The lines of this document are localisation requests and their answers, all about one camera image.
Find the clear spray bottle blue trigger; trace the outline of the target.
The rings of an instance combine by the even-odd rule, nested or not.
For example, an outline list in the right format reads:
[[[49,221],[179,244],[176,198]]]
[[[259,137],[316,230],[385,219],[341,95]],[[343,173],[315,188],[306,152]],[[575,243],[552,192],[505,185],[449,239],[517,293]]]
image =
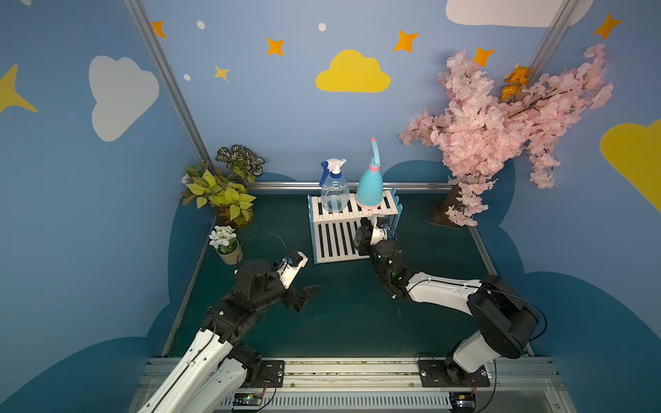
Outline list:
[[[328,213],[342,213],[349,203],[349,185],[342,175],[346,162],[346,159],[332,158],[321,163],[320,199]]]

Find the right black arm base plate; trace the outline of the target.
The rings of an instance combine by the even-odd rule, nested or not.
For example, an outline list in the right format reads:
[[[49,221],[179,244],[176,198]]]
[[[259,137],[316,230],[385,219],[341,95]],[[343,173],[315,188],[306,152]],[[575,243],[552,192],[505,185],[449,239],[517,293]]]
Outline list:
[[[487,388],[491,381],[485,367],[467,373],[451,361],[419,360],[419,376],[423,387],[477,387]]]

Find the blue white slatted shelf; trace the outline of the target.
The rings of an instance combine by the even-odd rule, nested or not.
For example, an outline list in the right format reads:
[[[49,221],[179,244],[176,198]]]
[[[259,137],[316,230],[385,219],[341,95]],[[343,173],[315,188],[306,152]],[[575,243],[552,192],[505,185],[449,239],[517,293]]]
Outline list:
[[[310,228],[316,264],[339,263],[366,259],[354,248],[356,230],[361,218],[387,216],[390,219],[389,239],[395,235],[403,206],[396,189],[385,189],[382,203],[376,209],[364,210],[356,202],[356,195],[349,195],[349,203],[342,213],[328,213],[323,209],[319,196],[307,197]]]

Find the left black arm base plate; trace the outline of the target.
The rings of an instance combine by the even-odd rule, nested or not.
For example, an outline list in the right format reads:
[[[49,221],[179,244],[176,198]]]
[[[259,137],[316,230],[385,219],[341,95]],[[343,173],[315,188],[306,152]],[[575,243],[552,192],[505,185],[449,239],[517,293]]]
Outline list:
[[[284,360],[261,360],[247,371],[244,388],[282,388],[286,363]]]

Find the teal pink spray bottle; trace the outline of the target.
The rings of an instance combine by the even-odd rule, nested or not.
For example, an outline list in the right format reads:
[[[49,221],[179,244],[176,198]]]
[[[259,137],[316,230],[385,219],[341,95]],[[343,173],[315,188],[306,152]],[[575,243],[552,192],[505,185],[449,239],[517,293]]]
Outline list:
[[[382,203],[384,191],[377,139],[372,138],[370,143],[371,159],[368,168],[361,176],[356,190],[356,202],[364,210],[378,208],[380,203]]]

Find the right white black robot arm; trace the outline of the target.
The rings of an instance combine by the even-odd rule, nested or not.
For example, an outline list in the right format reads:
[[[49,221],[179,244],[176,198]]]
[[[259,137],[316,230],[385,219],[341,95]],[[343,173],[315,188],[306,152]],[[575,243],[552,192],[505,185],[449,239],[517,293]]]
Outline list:
[[[441,372],[459,385],[468,375],[499,357],[519,358],[533,338],[542,315],[501,277],[459,280],[406,268],[402,251],[388,237],[386,219],[363,218],[354,246],[368,256],[382,289],[394,299],[433,304],[466,313],[477,331],[446,357]]]

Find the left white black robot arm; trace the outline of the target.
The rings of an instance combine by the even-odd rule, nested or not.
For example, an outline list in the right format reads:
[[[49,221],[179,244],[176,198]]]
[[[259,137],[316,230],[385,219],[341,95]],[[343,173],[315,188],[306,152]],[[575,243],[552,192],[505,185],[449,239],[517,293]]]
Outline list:
[[[185,355],[141,412],[213,412],[244,384],[258,380],[262,355],[242,344],[243,337],[270,306],[301,311],[319,291],[297,294],[292,283],[308,257],[292,251],[282,260],[247,261],[235,270],[235,286],[206,313]]]

